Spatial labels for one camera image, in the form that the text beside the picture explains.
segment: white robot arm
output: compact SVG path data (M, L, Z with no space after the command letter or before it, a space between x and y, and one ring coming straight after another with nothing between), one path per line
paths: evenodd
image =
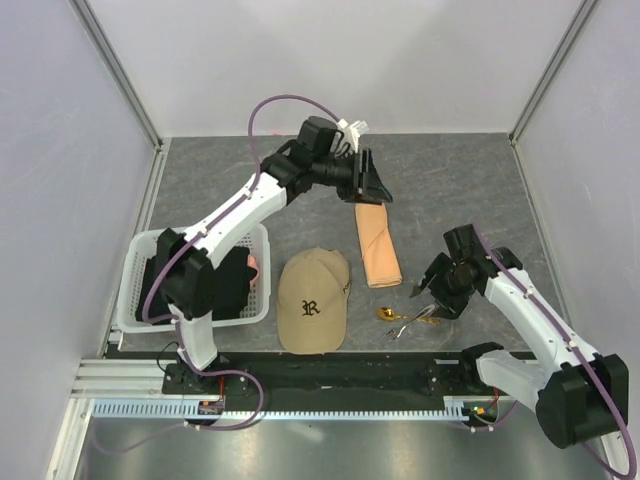
M434 317L457 319L474 292L498 307L536 357L518 360L496 343L462 351L465 380L496 387L536 413L551 442L565 448L618 430L590 380L580 351L628 421L629 372L617 355L603 357L573 331L535 288L518 258L505 247L491 249L464 225L444 234L450 256L440 253L412 296L429 288L438 304Z
M366 123L337 125L310 117L295 140L288 141L261 165L255 175L220 208L177 233L165 230L158 238L156 272L165 269L160 292L169 304L189 360L199 370L217 357L212 334L212 282L233 246L268 216L294 201L313 184L334 186L346 202L392 201L373 165L371 151L359 151ZM332 145L336 136L338 146ZM176 252L183 251L176 259Z
M183 233L167 229L160 235L156 253L156 272L164 271L157 279L160 293L169 304L188 361L195 369L206 369L217 357L212 333L216 268L254 226L314 184L336 187L339 198L346 202L392 201L373 165L371 151L358 148L365 128L364 122L348 125L341 121L336 125L310 117L295 140L262 162L257 181L253 176L224 205ZM337 135L343 144L333 149ZM536 364L527 364L495 343L471 347L462 352L469 372L467 381L499 388L535 411L547 437L564 448L617 430L571 351L579 347L627 422L628 370L624 362L617 355L602 357L571 330L542 298L509 249L491 251L500 259L500 269L472 225L453 229L444 238L450 257L444 253L436 257L414 295L428 287L438 304L432 316L454 320L478 291L515 326L537 359ZM534 305L530 296L538 299L539 305Z

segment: red wire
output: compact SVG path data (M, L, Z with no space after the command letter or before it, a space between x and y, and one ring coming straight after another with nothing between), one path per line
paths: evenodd
M493 387L493 400L489 404L489 408L492 408L496 403L498 403L498 399L500 398L500 390L496 387Z

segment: white wall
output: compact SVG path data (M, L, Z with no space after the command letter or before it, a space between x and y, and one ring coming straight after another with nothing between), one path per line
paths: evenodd
M279 93L383 132L506 132L579 0L90 0L161 134L242 135ZM261 133L312 112L265 110Z
M640 3L603 1L521 142L571 320L631 373L640 444Z
M68 2L0 2L2 478L43 478L152 148Z

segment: cable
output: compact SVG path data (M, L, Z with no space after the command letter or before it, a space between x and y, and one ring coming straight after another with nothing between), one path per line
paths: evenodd
M262 384L258 381L256 377L251 375L249 372L243 372L242 370L219 370L217 372L203 372L202 370L198 369L198 367L196 367L191 361L191 359L189 358L187 350L184 347L182 332L180 331L180 322L178 321L175 325L176 325L176 336L178 337L178 345L180 348L179 352L181 353L182 359L185 361L187 365L189 365L189 368L191 368L191 370L193 370L193 372L196 375L200 375L202 377L224 377L225 375L238 375L240 377L248 378L258 388L258 395L259 395L258 406L253 411L253 413L249 416L249 418L247 418L246 420L243 420L239 423L235 423L233 425L220 425L220 426L199 425L195 428L201 429L201 430L210 430L214 432L219 432L219 431L242 430L243 428L251 426L254 420L258 418L260 413L262 413L262 407L264 405L264 388L262 388Z
M151 440L155 440L156 438L164 435L165 433L172 432L172 431L177 430L178 428L184 427L184 426L185 426L185 422L172 423L171 425L158 430L157 432L149 435L146 438L143 438L142 440L134 443L133 445L130 445L130 446L126 447L126 448L120 448L118 450L112 450L112 449L109 449L109 448L106 448L106 447L103 447L102 445L100 445L98 443L98 439L96 438L96 429L93 428L93 430L91 432L91 444L96 448L96 450L98 450L103 455L109 455L110 457L116 457L116 456L119 456L119 455L124 455L125 453L129 453L131 450L135 450L136 448L141 447L145 443L149 443Z
M333 155L337 159L344 158L351 151L351 144L349 142L344 142L344 132L342 130L338 130L338 142L336 143L336 148L333 151Z
M464 429L464 430L471 430L471 433L476 433L476 432L493 432L494 428L497 426L500 426L501 424L503 424L504 422L507 421L507 419L513 415L513 412L516 411L516 408L518 406L518 402L513 402L513 405L511 406L511 408L509 409L509 411L507 413L504 414L504 417L502 418L498 418L495 422L493 422L491 425L486 426L486 427L468 427L465 424L457 424L457 423L451 423L450 425L454 428L458 428L458 429Z
M209 222L209 224L207 224L205 227L207 232L209 232L218 222L220 222L222 219L227 217L231 212L233 212L233 210L235 210L240 204L242 204L242 202L244 202L258 186L258 182L260 181L260 155L258 153L258 147L256 145L255 136L253 134L253 124L255 122L256 115L260 111L260 109L271 102L275 102L276 100L299 100L302 102L306 102L322 110L324 113L329 115L333 121L338 122L340 120L336 114L334 114L331 110L329 110L325 106L321 105L320 103L314 100L311 100L309 98L306 98L300 95L292 95L292 94L275 95L273 97L269 97L263 100L262 102L260 102L251 112L251 115L249 116L249 124L247 127L249 145L251 147L251 153L253 154L253 159L256 166L253 182L249 186L249 192L245 195L240 196L228 208L226 208L220 215L218 215L213 220L211 220L211 222ZM249 380L251 380L251 382L253 382L256 385L256 387L258 388L258 394L259 394L258 407L253 412L253 414L251 414L249 418L235 425L229 425L229 426L200 425L196 427L199 429L213 430L213 431L239 430L251 425L253 421L257 419L258 415L260 415L262 411L262 407L264 405L264 389L262 388L262 385L260 384L258 379L255 378L250 373L243 372L242 370L221 370L218 372L203 372L202 370L199 370L193 364L193 362L189 358L189 355L186 351L184 341L182 339L182 334L180 332L180 322L179 322L178 316L173 314L168 314L168 315L161 315L155 318L149 318L149 308L151 307L151 300L155 297L158 289L160 288L160 284L164 281L167 274L173 268L173 266L178 262L180 257L182 257L182 255L184 255L187 252L187 250L189 250L193 245L195 245L198 242L198 240L200 240L203 237L204 235L202 234L202 232L196 233L191 240L189 240L180 250L178 250L178 252L173 257L171 257L171 259L167 262L164 268L160 271L160 274L156 277L155 281L153 282L153 285L151 286L151 289L147 294L147 298L144 301L144 305L142 308L142 319L147 323L156 323L163 320L173 320L177 322L175 324L176 335L178 337L178 348L180 348L180 353L182 354L181 356L185 361L185 363L189 365L189 368L191 368L191 370L193 370L193 372L196 373L197 375L200 375L203 377L220 377L224 375L239 375L239 376L248 378Z
M173 344L176 344L176 345L180 346L180 345L178 344L178 342L176 342L175 340L174 340L173 342L169 342L169 343L167 343L167 344L165 345L165 347L164 347L162 350L160 350L160 351L158 352L158 355L156 356L156 365L158 365L158 368L159 368L160 370L162 370L162 371L163 371L163 373L167 373L167 370L166 370L165 368L162 368L162 366L160 365L160 357L162 356L162 354L163 354L164 352L166 352L166 351L167 351L167 348L169 348L169 347L170 347L171 345L173 345Z
M496 406L496 419L491 422L489 420L485 420L484 418L482 418L477 411L473 412L473 416L480 422L484 423L485 425L491 425L492 427L495 426L496 421L500 418L500 404L499 403L495 403Z
M484 249L485 253L489 256L489 258L491 258L491 261L496 265L496 267L498 267L498 269L502 273L506 275L506 277L511 281L511 283L513 283L523 294L526 295L527 287L525 287L522 284L522 282L520 282L509 270L507 270L507 268L502 264L502 262L498 258L496 258L487 240L482 236L482 234L479 232L479 230L476 228L475 225L473 226L473 229L480 241L480 244L482 245L482 248ZM540 310L542 314L545 317L547 317L549 322L551 322L554 328L558 331L558 333L562 337L562 340L567 344L567 346L569 346L569 348L571 348L574 355L576 356L580 364L584 367L585 371L587 372L587 375L589 376L589 378L595 385L596 389L602 396L602 399L607 404L607 407L611 411L611 414L613 415L613 418L615 419L616 424L620 429L620 433L622 434L622 439L624 440L624 444L627 449L627 454L629 456L629 472L626 474L617 472L611 467L611 465L609 465L607 462L602 460L594 452L594 450L591 447L589 447L588 445L585 445L585 448L594 457L594 459L611 475L618 477L621 480L632 480L633 478L635 478L636 473L638 472L638 460L636 458L636 451L633 446L633 440L631 439L631 434L629 433L629 430L627 429L627 426L624 423L624 419L622 418L622 415L620 414L618 407L616 407L616 404L611 398L611 395L609 395L609 392L607 392L606 387L603 385L602 381L598 378L598 375L596 374L593 367L589 364L589 362L585 358L580 348L577 345L572 346L573 342L571 340L571 336L562 328L562 325L560 324L560 322L558 322L555 316L535 295L527 295L526 298L531 300L531 302L533 302L533 304L536 307L538 307L538 310Z
M260 111L260 109L262 109L262 107L264 107L265 105L267 105L267 104L269 104L271 102L275 102L276 100L299 100L301 102L309 103L309 104L319 108L320 110L322 110L327 115L329 115L333 121L338 122L340 120L336 114L334 114L331 110L329 110L325 106L319 104L315 100L311 100L310 98L303 97L301 95L293 95L293 94L288 94L288 93L287 94L283 94L283 95L275 95L273 97L269 97L269 98L263 100L258 105L256 105L256 107L251 112L251 115L249 116L249 125L247 127L247 134L249 136L249 146L251 148L251 153L253 155L253 160L255 162L255 167L256 167L255 174L254 174L254 177L253 177L253 182L249 186L249 192L248 193L245 193L244 195L241 195L236 201L234 201L231 205L229 205L229 207L227 207L222 213L220 213L220 215L215 217L213 220L211 220L211 222L209 222L209 224L207 224L205 226L205 229L206 229L207 232L209 232L222 219L227 217L239 205L241 205L249 196L251 196L253 191L258 186L258 182L260 182L260 155L258 153L258 146L256 145L256 139L255 139L255 137L253 135L253 124L255 122L256 115ZM164 266L164 268L160 271L160 274L156 277L155 281L153 282L153 285L151 286L151 289L149 290L149 293L147 294L147 298L144 301L144 305L142 307L142 319L143 319L143 321L145 321L147 323L157 323L157 322L161 322L163 320L173 320L173 319L177 318L176 315L173 315L173 314L160 315L160 316L155 317L155 318L149 318L149 309L151 308L151 301L155 297L158 289L160 288L160 284L162 284L162 282L164 281L164 279L168 275L169 271L171 271L173 266L178 262L178 260L180 260L182 255L184 255L187 252L187 250L189 250L191 247L193 247L203 237L204 237L204 235L202 234L202 232L196 233L191 240L189 240L180 250L178 250L178 252L173 257L171 257L171 259L167 262L167 264Z
M492 408L494 405L497 405L499 399L500 399L500 390L498 390L496 387L493 387L493 400L491 400L491 403L489 404L488 408Z

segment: gray floor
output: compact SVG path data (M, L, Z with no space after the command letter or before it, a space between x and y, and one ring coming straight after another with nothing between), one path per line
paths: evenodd
M172 422L98 419L90 428L103 447L121 449ZM522 407L494 433L474 435L435 422L271 420L224 435L179 429L121 456L86 445L88 471L77 480L610 478L582 447L555 448Z
M283 143L282 137L261 138L263 154ZM431 301L428 293L409 299L411 283L435 255L445 249L442 234L474 222L494 246L504 245L523 261L540 292L557 308L549 269L529 209L507 136L504 134L371 135L371 147L383 182L394 203L388 205L391 235L404 284L386 289L366 285L360 257L353 205L342 203L335 191L314 189L268 218L272 258L272 290L287 260L301 250L319 246L338 249L352 265L347 337L342 350L459 350L496 341L507 349L526 349L500 312L479 296L463 316L441 326L416 324L410 335L393 343L382 337L389 324L375 309L390 306L413 314ZM195 223L235 193L252 173L247 139L175 139L158 194L151 228ZM274 296L262 322L219 328L221 351L277 351ZM122 349L159 350L172 334L125 335Z

